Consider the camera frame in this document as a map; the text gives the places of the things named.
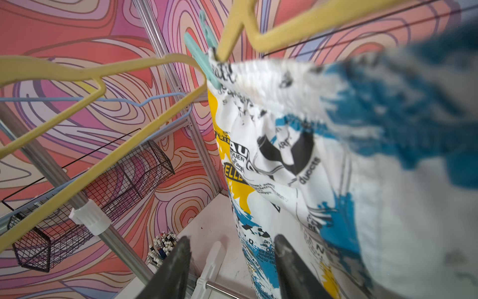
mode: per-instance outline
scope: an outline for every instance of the white plastic stand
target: white plastic stand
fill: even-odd
[[[206,266],[204,267],[201,277],[197,279],[196,288],[194,289],[191,299],[209,299],[211,289],[206,288],[208,281],[215,281],[219,268],[221,268],[222,261],[226,256],[226,250],[220,241],[216,241],[213,245],[206,259]]]

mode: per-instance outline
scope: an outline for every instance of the swirly wall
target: swirly wall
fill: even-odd
[[[320,5],[315,0],[258,0],[256,15],[261,31]],[[205,50],[199,25],[204,10],[217,39],[227,21],[231,0],[153,0],[154,15],[170,52],[189,54],[183,35],[189,32]],[[345,59],[365,51],[407,45],[446,28],[458,26],[477,15],[474,0],[414,0],[381,12],[358,26],[343,26],[329,34],[318,34],[307,43],[265,57],[312,60],[317,64]],[[389,12],[383,18],[377,18]],[[146,32],[131,0],[0,0],[0,55],[30,55],[71,67],[154,55]],[[243,33],[232,60],[261,58]],[[190,91],[202,83],[194,69],[175,64],[183,87]],[[148,97],[168,92],[161,67],[105,78],[107,98],[127,98],[141,103]],[[1,90],[2,97],[84,96],[95,88],[91,82],[25,81]],[[60,165],[124,134],[144,127],[173,103],[155,100],[137,108],[125,103],[98,102],[62,122],[39,138]],[[70,107],[71,102],[9,103],[29,128]],[[221,173],[210,111],[205,103],[193,110],[210,156]],[[114,150],[130,135],[66,167],[74,176]],[[7,137],[0,133],[0,143]],[[157,140],[171,159],[176,175],[131,208],[115,227],[143,258],[151,238],[160,231],[179,232],[211,200],[212,190],[186,129]],[[0,161],[0,197],[4,198],[41,174],[21,152]],[[51,188],[40,181],[8,199],[14,207]],[[0,215],[8,212],[0,207]],[[133,278],[126,266],[101,242],[93,238],[80,250],[54,267],[50,273],[35,272],[17,265],[12,250],[0,254],[0,298],[112,298]]]

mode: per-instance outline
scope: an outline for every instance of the black wire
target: black wire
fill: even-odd
[[[63,166],[63,167],[61,167],[61,168],[65,168],[65,167],[67,167],[67,166],[70,166],[70,165],[72,165],[74,162],[77,162],[77,161],[83,159],[84,157],[89,156],[89,155],[91,155],[92,153],[99,151],[99,150],[102,149],[103,147],[108,146],[108,145],[112,144],[113,142],[116,142],[116,141],[118,141],[119,139],[121,139],[121,138],[123,138],[123,137],[126,137],[126,136],[130,135],[131,133],[136,132],[137,130],[140,130],[140,129],[138,128],[138,129],[133,130],[133,131],[131,131],[131,132],[129,132],[129,133],[126,133],[126,134],[124,134],[123,136],[121,136],[121,137],[119,137],[119,138],[116,138],[115,140],[113,140],[113,141],[111,141],[111,142],[105,144],[104,146],[99,147],[99,148],[97,148],[96,150],[94,150],[94,151],[92,151],[92,152],[89,152],[88,154],[79,157],[79,158],[76,159],[75,161],[72,161],[72,162],[66,164],[65,166]],[[6,200],[7,198],[12,197],[13,195],[17,194],[18,192],[21,192],[21,191],[27,189],[28,187],[35,185],[36,183],[38,183],[39,181],[41,181],[41,180],[44,179],[44,178],[45,178],[45,177],[39,178],[38,180],[34,181],[33,183],[31,183],[31,184],[29,184],[29,185],[26,185],[25,187],[21,188],[20,190],[17,190],[16,192],[14,192],[14,193],[10,194],[9,196],[5,197],[4,199],[2,199],[1,202],[2,202],[4,205],[6,205],[9,209],[14,210],[14,208],[12,208],[10,205],[8,205],[8,204],[5,202],[5,200]]]
[[[381,34],[381,33],[387,33],[387,32],[390,32],[390,31],[393,31],[393,30],[397,30],[397,29],[400,29],[400,28],[404,28],[404,27],[407,27],[407,26],[410,26],[410,25],[417,25],[417,24],[420,24],[420,23],[423,23],[423,22],[427,22],[427,21],[433,20],[433,19],[435,19],[435,18],[437,18],[437,17],[438,17],[438,18],[442,18],[442,17],[449,16],[449,15],[452,15],[452,14],[455,14],[455,13],[460,13],[460,12],[464,12],[464,11],[469,11],[469,10],[475,9],[475,8],[478,8],[478,4],[477,4],[477,5],[472,5],[472,6],[467,7],[467,8],[459,9],[459,10],[456,10],[456,11],[447,12],[447,13],[444,13],[444,14],[441,14],[441,15],[438,15],[438,16],[433,16],[433,17],[429,17],[429,18],[422,19],[422,20],[419,20],[419,21],[407,23],[407,24],[405,24],[405,25],[400,25],[400,26],[396,26],[396,27],[393,27],[393,28],[389,28],[389,29],[384,30],[384,31],[377,31],[377,32],[369,33],[369,34],[367,34],[367,35],[365,35],[365,36],[358,36],[358,37],[353,38],[353,39],[351,39],[351,40],[342,41],[342,42],[339,42],[339,43],[327,45],[327,46],[325,46],[325,47],[322,47],[322,48],[319,48],[319,49],[315,49],[315,50],[311,50],[311,51],[307,51],[307,52],[303,52],[303,53],[297,54],[296,56],[291,56],[291,57],[289,57],[289,58],[297,58],[297,57],[302,56],[302,55],[307,55],[307,54],[314,53],[314,52],[316,52],[316,51],[321,51],[321,50],[324,50],[324,49],[332,48],[332,47],[335,47],[336,45],[341,45],[341,44],[350,43],[350,42],[353,42],[353,41],[356,41],[356,40],[368,38],[368,37],[371,37],[371,36],[374,36],[374,35],[377,35],[377,34]]]
[[[330,36],[330,35],[336,34],[336,33],[338,33],[338,32],[342,32],[342,31],[345,31],[345,30],[348,30],[348,29],[351,29],[351,28],[354,28],[354,27],[357,27],[357,26],[362,26],[362,25],[365,25],[365,24],[368,24],[368,23],[371,23],[371,22],[380,20],[380,19],[382,19],[382,18],[390,17],[390,16],[392,16],[392,15],[394,15],[394,14],[397,14],[397,13],[401,13],[401,12],[404,12],[404,11],[409,11],[409,10],[411,10],[411,9],[414,9],[414,8],[417,8],[417,7],[420,7],[420,6],[424,6],[424,5],[427,5],[427,4],[436,2],[436,1],[439,1],[439,0],[429,0],[429,1],[425,1],[425,2],[422,2],[422,3],[419,3],[419,4],[415,4],[415,5],[409,6],[409,7],[402,8],[402,9],[399,9],[399,10],[396,10],[396,11],[392,11],[392,12],[383,14],[383,15],[381,15],[381,16],[375,17],[375,18],[373,18],[373,19],[366,20],[366,21],[363,21],[363,22],[360,22],[360,23],[357,23],[357,24],[354,24],[354,25],[350,25],[350,26],[344,27],[344,28],[340,28],[340,29],[331,31],[331,32],[329,32],[329,33],[321,34],[321,35],[319,35],[319,36],[313,37],[313,38],[308,39],[308,40],[306,40],[306,41],[299,42],[299,43],[296,43],[296,44],[292,44],[292,45],[289,45],[289,46],[284,47],[284,48],[282,48],[282,49],[279,49],[279,50],[275,50],[275,51],[266,53],[266,54],[264,54],[262,57],[265,57],[265,56],[267,56],[267,55],[271,55],[271,54],[274,54],[274,53],[277,53],[277,52],[286,50],[286,49],[288,49],[288,48],[295,47],[295,46],[300,45],[300,44],[305,44],[305,43],[307,43],[307,42],[309,42],[309,41],[313,41],[313,40],[316,40],[316,39],[319,39],[319,38],[322,38],[322,37]]]

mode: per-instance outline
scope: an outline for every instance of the blue paint splash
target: blue paint splash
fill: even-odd
[[[322,238],[333,247],[345,249],[358,255],[360,248],[355,229],[354,202],[350,193],[346,196],[334,195],[335,207],[328,207],[326,202],[319,205],[319,212],[329,215],[320,230]]]
[[[234,212],[236,213],[236,215],[238,217],[238,220],[239,220],[239,223],[241,225],[248,225],[250,227],[261,228],[257,223],[252,221],[252,217],[250,215],[240,212],[238,210],[238,208],[236,207],[236,203],[234,201],[233,201],[232,207],[233,207]],[[269,245],[268,245],[267,248],[272,253],[272,256],[275,257],[274,247],[273,247],[273,244],[272,244],[272,239],[271,238],[268,238],[268,239],[269,239]],[[263,272],[264,275],[265,275],[265,277],[263,277],[263,279],[268,280],[273,288],[278,288],[279,287],[279,277],[277,275],[277,268],[275,266],[275,260],[273,260],[272,262],[269,262],[269,261],[265,262],[265,261],[262,261],[260,258],[258,258],[260,252],[264,251],[265,248],[261,249],[258,246],[255,246],[254,244],[251,244],[248,240],[242,240],[242,245],[243,245],[242,250],[244,252],[244,255],[245,255],[246,259],[248,260],[248,263],[251,266],[253,266],[254,268],[256,268],[256,273],[260,274],[261,272]],[[253,256],[249,256],[247,251],[252,253]],[[251,260],[252,258],[257,262],[260,269],[257,269],[256,263]]]
[[[477,27],[477,23],[468,24],[403,51],[410,51],[425,63],[455,66],[457,72],[471,76],[469,59],[478,51]],[[452,59],[456,56],[466,60],[465,63]],[[370,75],[376,65],[386,68],[381,78]],[[402,87],[386,82],[387,74],[399,78]],[[327,103],[326,107],[333,107],[327,110],[330,120],[348,126],[352,135],[340,135],[323,123],[301,120],[294,115],[277,119],[276,126],[287,125],[296,131],[344,141],[362,156],[394,156],[405,170],[415,169],[423,159],[443,156],[454,185],[478,188],[478,121],[464,121],[473,115],[456,105],[439,85],[425,80],[413,69],[395,65],[386,53],[377,55],[373,61],[358,56],[334,63],[321,76],[338,76],[348,85],[335,97],[320,97],[320,100]],[[441,122],[434,113],[436,110],[455,122]],[[377,128],[378,136],[353,135],[361,127]]]

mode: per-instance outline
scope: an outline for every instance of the white floor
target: white floor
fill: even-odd
[[[226,256],[216,282],[255,299],[257,297],[242,253],[234,217],[229,198],[219,194],[178,234],[178,237],[189,237],[191,253],[200,271],[204,269],[212,244],[221,241],[226,249]],[[133,299],[143,288],[144,285],[135,278],[115,299]],[[209,299],[224,298],[228,297],[214,291],[209,297]]]

